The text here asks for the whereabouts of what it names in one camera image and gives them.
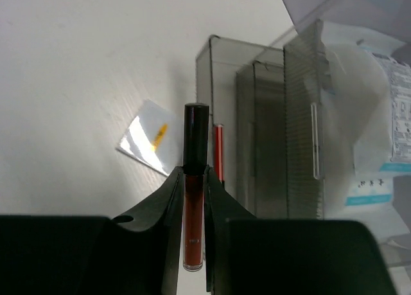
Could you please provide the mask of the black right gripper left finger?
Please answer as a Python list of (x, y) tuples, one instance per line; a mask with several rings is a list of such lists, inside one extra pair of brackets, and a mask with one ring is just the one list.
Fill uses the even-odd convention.
[(2, 294), (175, 294), (183, 172), (113, 219), (2, 215)]

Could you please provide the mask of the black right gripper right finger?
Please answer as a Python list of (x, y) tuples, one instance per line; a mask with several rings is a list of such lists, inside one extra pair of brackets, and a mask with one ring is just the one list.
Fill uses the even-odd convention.
[(259, 219), (212, 168), (204, 177), (211, 294), (395, 294), (371, 232), (353, 220)]

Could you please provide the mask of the clear acrylic makeup organizer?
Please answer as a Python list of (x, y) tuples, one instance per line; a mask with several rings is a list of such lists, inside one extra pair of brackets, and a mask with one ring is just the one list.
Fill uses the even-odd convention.
[(410, 0), (283, 0), (293, 26), (271, 45), (212, 35), (196, 60), (197, 100), (223, 125), (225, 187), (258, 217), (350, 219), (365, 224), (389, 267), (410, 267), (410, 173), (390, 203), (324, 209), (320, 75), (324, 22), (359, 26), (403, 42), (410, 65)]

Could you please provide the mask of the white blue sachet packet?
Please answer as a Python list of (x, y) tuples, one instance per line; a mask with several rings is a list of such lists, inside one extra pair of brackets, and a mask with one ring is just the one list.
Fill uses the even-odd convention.
[(327, 214), (390, 203), (410, 173), (410, 65), (403, 42), (324, 22), (320, 36), (322, 166)]

